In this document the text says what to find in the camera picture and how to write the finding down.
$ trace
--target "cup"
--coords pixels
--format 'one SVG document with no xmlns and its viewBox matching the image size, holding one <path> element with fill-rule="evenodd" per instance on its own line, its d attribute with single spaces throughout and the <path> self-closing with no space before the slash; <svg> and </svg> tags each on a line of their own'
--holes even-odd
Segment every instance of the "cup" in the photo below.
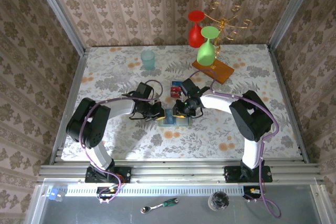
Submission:
<svg viewBox="0 0 336 224">
<path fill-rule="evenodd" d="M 145 50 L 141 53 L 141 60 L 146 70 L 155 68 L 155 53 L 152 50 Z"/>
<path fill-rule="evenodd" d="M 127 67 L 124 64 L 115 65 L 112 68 L 112 75 L 114 76 L 114 80 L 117 83 L 124 83 L 128 82 L 129 80 Z"/>
<path fill-rule="evenodd" d="M 224 210 L 229 205 L 229 197 L 225 192 L 217 191 L 209 197 L 208 205 L 212 211 Z"/>
</svg>

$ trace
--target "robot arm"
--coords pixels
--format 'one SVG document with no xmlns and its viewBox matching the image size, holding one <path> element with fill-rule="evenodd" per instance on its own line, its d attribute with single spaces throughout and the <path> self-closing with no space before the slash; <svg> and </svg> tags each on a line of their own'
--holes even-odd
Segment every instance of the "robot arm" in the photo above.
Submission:
<svg viewBox="0 0 336 224">
<path fill-rule="evenodd" d="M 218 109 L 233 115 L 240 133 L 244 137 L 244 155 L 241 160 L 241 173 L 246 178 L 254 177 L 259 166 L 260 138 L 270 131 L 273 124 L 269 116 L 256 106 L 240 99 L 214 94 L 209 87 L 199 89 L 190 79 L 181 84 L 181 90 L 188 99 L 177 100 L 173 108 L 174 116 L 195 116 L 196 110 L 203 108 Z M 254 91 L 243 94 L 265 109 L 266 106 Z"/>
<path fill-rule="evenodd" d="M 210 90 L 206 91 L 200 99 L 204 108 L 217 109 L 229 114 L 232 114 L 230 105 L 238 100 L 215 95 Z M 255 142 L 244 138 L 244 154 L 241 160 L 250 169 L 256 168 L 259 164 L 260 145 L 261 141 Z"/>
<path fill-rule="evenodd" d="M 103 170 L 121 174 L 128 182 L 127 174 L 131 173 L 131 167 L 115 167 L 114 160 L 107 153 L 102 138 L 105 132 L 107 121 L 110 118 L 132 114 L 130 119 L 134 119 L 135 113 L 142 114 L 142 118 L 146 121 L 159 120 L 165 117 L 164 109 L 161 107 L 161 102 L 154 101 L 154 104 L 149 103 L 149 95 L 153 88 L 145 83 L 140 83 L 135 91 L 125 94 L 123 100 L 116 100 L 105 105 L 98 105 L 91 113 L 91 118 L 85 124 L 82 134 L 82 145 L 85 147 L 87 155 L 92 160 L 91 166 L 87 170 L 86 182 L 105 183 L 113 182 L 114 177 L 104 174 L 95 166 Z M 70 119 L 66 131 L 69 136 L 79 142 L 79 132 L 88 115 L 89 111 L 96 105 L 96 102 L 90 98 L 84 98 L 78 105 L 75 113 Z"/>
</svg>

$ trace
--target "cable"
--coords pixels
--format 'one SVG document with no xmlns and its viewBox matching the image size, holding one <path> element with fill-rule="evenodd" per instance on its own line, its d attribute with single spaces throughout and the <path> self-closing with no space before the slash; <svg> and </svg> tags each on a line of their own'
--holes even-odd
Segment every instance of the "cable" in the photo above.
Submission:
<svg viewBox="0 0 336 224">
<path fill-rule="evenodd" d="M 261 182 L 263 183 L 263 187 L 264 187 L 264 194 L 266 194 L 266 185 L 265 185 L 265 181 L 264 181 L 264 179 L 263 179 L 263 178 L 261 179 Z"/>
<path fill-rule="evenodd" d="M 98 106 L 101 105 L 101 104 L 110 103 L 110 102 L 115 102 L 115 101 L 119 101 L 119 100 L 139 100 L 139 101 L 146 101 L 146 102 L 150 102 L 150 101 L 157 100 L 157 99 L 162 95 L 162 93 L 163 93 L 163 86 L 162 86 L 162 84 L 161 84 L 159 81 L 156 81 L 156 80 L 149 80 L 149 81 L 155 81 L 155 82 L 157 82 L 157 83 L 160 85 L 160 87 L 161 87 L 161 93 L 159 94 L 159 96 L 158 96 L 157 98 L 154 98 L 154 99 L 143 99 L 143 98 L 134 98 L 134 97 L 120 97 L 120 98 L 107 99 L 107 100 L 104 100 L 104 101 L 97 102 L 97 103 L 91 108 L 91 110 L 89 111 L 89 113 L 87 114 L 87 116 L 85 117 L 84 122 L 83 122 L 83 124 L 82 124 L 82 126 L 81 126 L 81 128 L 80 128 L 79 136 L 78 136 L 78 141 L 79 141 L 79 144 L 80 144 L 81 148 L 85 151 L 85 154 L 86 154 L 87 158 L 89 159 L 90 163 L 91 163 L 96 169 L 98 169 L 99 171 L 101 171 L 101 172 L 103 172 L 103 173 L 106 173 L 106 174 L 110 174 L 110 175 L 112 175 L 113 177 L 115 177 L 115 178 L 118 180 L 118 189 L 117 189 L 117 191 L 115 192 L 115 194 L 114 194 L 111 198 L 107 199 L 106 202 L 110 202 L 111 200 L 113 200 L 113 199 L 117 196 L 117 194 L 119 193 L 120 188 L 121 188 L 121 181 L 120 181 L 120 178 L 119 178 L 116 174 L 114 174 L 114 173 L 112 173 L 112 172 L 109 172 L 109 171 L 107 171 L 107 170 L 103 170 L 103 169 L 101 169 L 101 168 L 100 168 L 100 167 L 99 167 L 99 166 L 92 160 L 92 158 L 91 158 L 91 157 L 89 156 L 89 154 L 87 153 L 86 148 L 85 148 L 85 146 L 84 146 L 84 144 L 83 144 L 83 139 L 82 139 L 82 138 L 83 138 L 83 131 L 84 131 L 85 125 L 86 125 L 86 123 L 88 122 L 88 120 L 89 120 L 89 118 L 90 118 L 90 115 L 91 115 L 91 114 L 93 113 L 93 111 L 96 109 L 96 107 L 98 107 Z"/>
<path fill-rule="evenodd" d="M 260 155 L 259 155 L 259 186 L 260 186 L 260 192 L 261 192 L 261 197 L 262 197 L 262 200 L 264 201 L 264 204 L 268 210 L 268 212 L 275 218 L 279 219 L 281 218 L 281 210 L 280 208 L 276 205 L 275 202 L 269 200 L 269 199 L 266 199 L 265 198 L 265 195 L 264 195 L 264 190 L 263 190 L 263 183 L 262 183 L 262 175 L 261 175 L 261 167 L 262 167 L 262 162 L 263 162 L 263 154 L 264 154 L 264 146 L 265 146 L 265 140 L 270 138 L 270 137 L 273 137 L 275 136 L 278 132 L 279 132 L 279 124 L 278 122 L 275 120 L 274 116 L 267 110 L 265 109 L 263 106 L 261 106 L 260 104 L 256 103 L 255 101 L 252 101 L 250 99 L 247 99 L 247 98 L 244 98 L 244 97 L 240 97 L 238 95 L 233 95 L 233 94 L 227 94 L 227 93 L 220 93 L 220 92 L 217 92 L 217 91 L 214 91 L 212 86 L 213 84 L 215 83 L 216 79 L 217 79 L 217 74 L 215 71 L 211 70 L 211 69 L 202 69 L 202 70 L 198 70 L 196 72 L 194 72 L 189 78 L 191 78 L 194 74 L 198 73 L 198 72 L 204 72 L 204 71 L 210 71 L 214 74 L 214 80 L 212 81 L 211 85 L 210 85 L 210 90 L 216 94 L 216 95 L 220 95 L 222 97 L 227 97 L 227 98 L 234 98 L 234 99 L 241 99 L 245 102 L 249 102 L 251 104 L 253 104 L 254 106 L 256 106 L 257 108 L 261 109 L 263 112 L 265 112 L 269 118 L 271 118 L 271 120 L 273 121 L 275 127 L 276 127 L 276 130 L 271 133 L 271 134 L 268 134 L 266 136 L 264 136 L 262 139 L 261 139 L 261 146 L 260 146 Z M 269 208 L 269 206 L 267 205 L 267 202 L 270 202 L 271 204 L 273 204 L 274 206 L 276 206 L 276 208 L 279 210 L 279 215 L 275 215 L 274 212 L 272 212 L 272 210 Z"/>
<path fill-rule="evenodd" d="M 160 93 L 159 96 L 157 97 L 157 98 L 159 98 L 159 97 L 162 95 L 162 93 L 163 93 L 163 86 L 162 86 L 161 82 L 159 82 L 159 81 L 157 81 L 157 80 L 148 80 L 147 82 L 145 82 L 145 84 L 147 84 L 148 82 L 151 82 L 151 81 L 157 82 L 157 83 L 160 85 L 160 87 L 161 87 L 161 93 Z"/>
</svg>

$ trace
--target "floral tablecloth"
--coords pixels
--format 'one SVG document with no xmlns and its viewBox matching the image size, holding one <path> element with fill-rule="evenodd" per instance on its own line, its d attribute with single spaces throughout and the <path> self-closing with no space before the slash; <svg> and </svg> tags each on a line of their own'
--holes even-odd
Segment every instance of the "floral tablecloth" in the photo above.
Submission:
<svg viewBox="0 0 336 224">
<path fill-rule="evenodd" d="M 143 68 L 140 53 L 145 49 L 155 52 L 155 70 Z M 119 97 L 135 90 L 139 82 L 159 80 L 164 86 L 160 100 L 165 108 L 172 108 L 170 97 L 172 80 L 185 80 L 194 71 L 192 62 L 197 49 L 189 46 L 100 47 L 91 48 L 76 107 L 89 97 L 100 101 Z M 243 94 L 247 90 L 258 93 L 280 125 L 280 132 L 265 145 L 266 157 L 300 157 L 296 136 L 279 89 L 266 45 L 224 45 L 219 60 L 235 69 L 223 84 L 214 84 L 217 91 Z M 116 64 L 127 66 L 129 80 L 118 82 L 112 74 Z M 209 86 L 211 78 L 203 73 L 195 75 L 194 83 L 200 88 Z M 160 87 L 152 84 L 156 95 Z M 144 158 L 241 158 L 244 139 L 232 116 L 222 111 L 205 109 L 204 116 L 194 119 L 188 127 L 159 127 L 156 121 L 144 122 L 123 115 L 108 121 L 103 142 L 114 159 Z M 66 161 L 86 161 L 78 143 L 67 137 L 62 152 Z"/>
</svg>

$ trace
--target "wooden base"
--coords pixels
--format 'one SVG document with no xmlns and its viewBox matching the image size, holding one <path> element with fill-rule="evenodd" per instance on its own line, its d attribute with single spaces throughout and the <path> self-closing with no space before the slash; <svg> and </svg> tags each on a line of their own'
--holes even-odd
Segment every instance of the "wooden base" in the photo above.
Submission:
<svg viewBox="0 0 336 224">
<path fill-rule="evenodd" d="M 197 62 L 197 60 L 195 60 L 192 65 L 194 68 L 198 70 L 204 70 L 204 69 L 213 70 L 217 75 L 216 81 L 219 82 L 220 84 L 223 84 L 235 71 L 233 68 L 229 67 L 227 64 L 224 64 L 217 59 L 215 59 L 214 63 L 210 66 L 202 66 Z M 214 74 L 210 71 L 204 71 L 204 73 L 207 76 L 211 77 L 212 79 L 215 78 Z"/>
</svg>

